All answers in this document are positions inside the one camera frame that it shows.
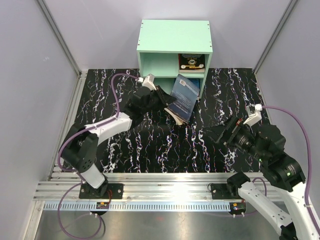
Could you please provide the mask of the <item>dark blue hardcover book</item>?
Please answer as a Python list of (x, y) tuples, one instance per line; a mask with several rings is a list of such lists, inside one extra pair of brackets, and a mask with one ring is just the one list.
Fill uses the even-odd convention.
[(189, 122), (198, 100), (198, 93), (194, 94), (190, 91), (192, 85), (189, 79), (191, 78), (179, 74), (176, 78), (164, 78), (160, 81), (160, 86), (164, 87), (164, 91), (176, 97), (176, 101), (165, 110), (173, 117), (178, 126)]

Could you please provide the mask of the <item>black paperback book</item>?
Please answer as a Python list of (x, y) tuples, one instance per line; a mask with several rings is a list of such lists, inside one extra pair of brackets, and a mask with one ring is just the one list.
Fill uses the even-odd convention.
[(205, 70), (206, 60), (204, 54), (179, 53), (179, 70)]

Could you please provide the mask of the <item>blue orange Jane Eyre book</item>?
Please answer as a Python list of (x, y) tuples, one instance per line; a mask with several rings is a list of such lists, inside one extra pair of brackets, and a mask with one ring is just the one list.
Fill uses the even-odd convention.
[(190, 91), (195, 94), (197, 93), (197, 97), (200, 97), (201, 87), (200, 87), (200, 79), (199, 78), (189, 78), (191, 83)]

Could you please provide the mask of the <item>red 13-Storey Treehouse book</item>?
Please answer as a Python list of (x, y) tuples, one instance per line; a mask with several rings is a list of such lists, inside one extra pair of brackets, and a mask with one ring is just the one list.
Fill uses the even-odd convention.
[(188, 74), (202, 74), (202, 73), (205, 73), (205, 69), (196, 69), (196, 70), (183, 70), (183, 69), (180, 69), (178, 72), (179, 73), (188, 73)]

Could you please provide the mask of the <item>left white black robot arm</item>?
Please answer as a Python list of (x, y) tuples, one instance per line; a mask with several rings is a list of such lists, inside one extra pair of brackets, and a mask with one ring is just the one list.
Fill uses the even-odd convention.
[(87, 125), (73, 124), (61, 145), (57, 163), (69, 164), (71, 172), (77, 174), (81, 184), (88, 184), (90, 193), (101, 199), (109, 193), (108, 179), (95, 164), (98, 146), (107, 139), (137, 127), (145, 114), (164, 110), (176, 101), (160, 86), (154, 85), (152, 74), (136, 78), (141, 83), (123, 106), (116, 107), (115, 115)]

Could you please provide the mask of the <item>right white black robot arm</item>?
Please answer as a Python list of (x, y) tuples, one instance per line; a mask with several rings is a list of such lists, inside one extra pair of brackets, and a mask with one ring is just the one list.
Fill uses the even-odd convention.
[(226, 183), (210, 183), (212, 198), (230, 197), (250, 203), (281, 240), (318, 240), (320, 219), (309, 197), (312, 170), (304, 174), (300, 164), (285, 153), (286, 139), (276, 125), (261, 125), (255, 135), (249, 130), (261, 120), (261, 111), (266, 108), (261, 104), (248, 105), (245, 121), (233, 115), (203, 132), (216, 144), (235, 147), (257, 160), (264, 179), (277, 191), (288, 212), (270, 201), (243, 172), (230, 176)]

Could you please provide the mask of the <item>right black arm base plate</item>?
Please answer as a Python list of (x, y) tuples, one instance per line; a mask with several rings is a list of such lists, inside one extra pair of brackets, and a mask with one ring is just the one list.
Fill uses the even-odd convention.
[(213, 200), (239, 200), (238, 191), (227, 183), (209, 183), (208, 189)]

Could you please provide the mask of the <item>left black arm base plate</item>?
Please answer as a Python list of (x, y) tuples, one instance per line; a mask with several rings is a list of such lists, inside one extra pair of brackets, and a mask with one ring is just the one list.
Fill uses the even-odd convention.
[(124, 184), (122, 183), (108, 183), (103, 184), (101, 187), (95, 189), (88, 183), (83, 183), (80, 186), (79, 198), (80, 199), (109, 199), (121, 200), (123, 198)]

